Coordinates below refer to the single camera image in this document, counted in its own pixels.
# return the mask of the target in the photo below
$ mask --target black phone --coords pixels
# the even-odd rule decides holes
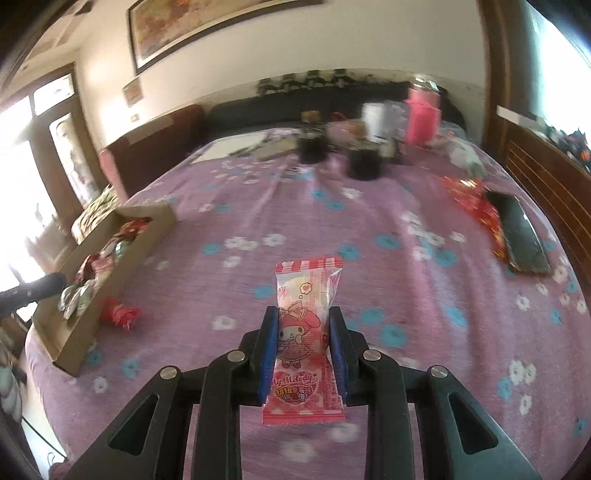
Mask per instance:
[[[486,195],[501,217],[511,268],[519,273],[551,273],[548,256],[519,199],[501,192]]]

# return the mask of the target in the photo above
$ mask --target my melody candy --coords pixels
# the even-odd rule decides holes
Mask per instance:
[[[345,419],[332,365],[329,308],[339,285],[339,257],[278,263],[279,328],[271,392],[262,412],[267,425]]]

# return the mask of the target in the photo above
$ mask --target picture frame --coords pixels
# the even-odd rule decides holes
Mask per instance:
[[[138,0],[127,10],[135,75],[210,33],[324,0]]]

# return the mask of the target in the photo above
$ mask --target pink bedsheet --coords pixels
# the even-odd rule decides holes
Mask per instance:
[[[277,261],[339,254],[336,304],[350,328],[403,365],[449,367],[544,479],[561,478],[591,433],[589,314],[548,220],[479,154],[489,187],[522,200],[551,276],[514,275],[499,262],[489,232],[440,183],[462,172],[423,150],[371,182],[344,176],[337,154],[314,167],[290,155],[186,161],[139,192],[131,203],[166,200],[180,223],[122,295],[142,310],[137,327],[103,326],[79,378],[51,365],[34,332],[27,339],[34,383],[69,455],[79,457],[161,366],[193,369],[237,347],[276,302]],[[430,234],[417,235],[419,224]],[[363,478],[366,410],[346,416],[264,427],[259,410],[243,408],[243,477]]]

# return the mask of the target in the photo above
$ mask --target wall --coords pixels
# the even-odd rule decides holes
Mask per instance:
[[[485,85],[475,0],[326,0],[225,28],[180,49],[143,72],[145,98],[128,109],[121,89],[134,77],[125,15],[133,3],[98,2],[93,14],[101,16],[100,28],[80,52],[78,80],[98,148],[132,129],[133,113],[143,122],[215,91],[289,72],[391,69]],[[475,108],[483,112],[483,105]]]

